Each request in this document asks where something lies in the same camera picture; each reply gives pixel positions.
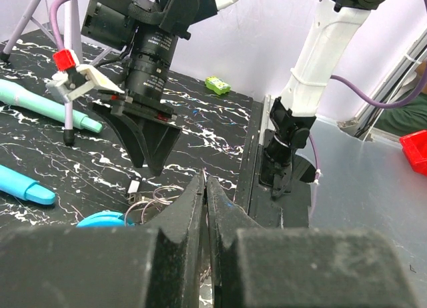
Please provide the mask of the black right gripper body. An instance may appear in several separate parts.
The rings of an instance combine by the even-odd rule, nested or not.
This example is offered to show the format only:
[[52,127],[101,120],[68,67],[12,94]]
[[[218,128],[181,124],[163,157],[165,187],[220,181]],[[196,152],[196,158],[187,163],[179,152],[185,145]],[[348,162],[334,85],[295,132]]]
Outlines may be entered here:
[[149,116],[167,121],[173,110],[161,104],[173,54],[199,0],[89,0],[82,34],[121,51],[123,93],[104,91],[112,115]]

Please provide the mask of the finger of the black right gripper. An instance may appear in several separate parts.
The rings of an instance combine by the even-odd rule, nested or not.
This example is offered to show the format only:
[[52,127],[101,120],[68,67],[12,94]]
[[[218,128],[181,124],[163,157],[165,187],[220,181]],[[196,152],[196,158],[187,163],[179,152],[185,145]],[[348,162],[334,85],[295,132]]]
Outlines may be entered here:
[[113,115],[111,108],[104,105],[92,103],[91,110],[111,127],[127,151],[133,166],[142,168],[145,157],[140,143],[141,136],[137,132],[137,124],[127,115]]
[[160,176],[179,139],[181,128],[163,121],[146,119],[141,128],[141,148],[153,176]]

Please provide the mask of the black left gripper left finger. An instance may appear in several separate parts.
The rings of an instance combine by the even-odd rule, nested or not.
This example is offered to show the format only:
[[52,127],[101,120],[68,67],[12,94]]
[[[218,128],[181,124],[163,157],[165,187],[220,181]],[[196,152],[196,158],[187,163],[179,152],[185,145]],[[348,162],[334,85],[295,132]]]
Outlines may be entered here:
[[158,234],[147,307],[198,307],[205,179],[197,174],[181,196],[149,222]]

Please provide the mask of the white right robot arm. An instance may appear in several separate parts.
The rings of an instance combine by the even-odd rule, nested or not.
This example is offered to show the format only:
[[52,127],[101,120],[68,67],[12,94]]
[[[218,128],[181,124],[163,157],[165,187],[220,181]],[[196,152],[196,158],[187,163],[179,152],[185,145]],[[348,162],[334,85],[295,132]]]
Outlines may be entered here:
[[[178,39],[237,0],[90,0],[84,36],[120,51],[124,78],[93,110],[115,131],[134,167],[161,175],[179,137],[161,104]],[[260,183],[274,199],[289,193],[296,151],[306,146],[320,98],[348,43],[385,0],[319,0],[290,79],[270,109],[274,138],[264,146]]]

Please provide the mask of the key with black tag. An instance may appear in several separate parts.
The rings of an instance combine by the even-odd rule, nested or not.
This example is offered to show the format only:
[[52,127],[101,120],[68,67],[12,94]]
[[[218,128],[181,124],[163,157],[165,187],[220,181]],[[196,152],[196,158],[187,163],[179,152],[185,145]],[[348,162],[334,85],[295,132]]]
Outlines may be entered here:
[[129,185],[126,191],[126,199],[129,205],[133,205],[138,199],[139,186],[141,185],[141,177],[133,176],[130,179]]

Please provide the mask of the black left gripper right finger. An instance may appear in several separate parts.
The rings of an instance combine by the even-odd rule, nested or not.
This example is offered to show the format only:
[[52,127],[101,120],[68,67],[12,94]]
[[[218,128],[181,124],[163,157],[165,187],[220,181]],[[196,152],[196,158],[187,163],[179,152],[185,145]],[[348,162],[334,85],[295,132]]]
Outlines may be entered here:
[[211,281],[215,307],[266,307],[261,228],[230,201],[219,181],[207,179]]

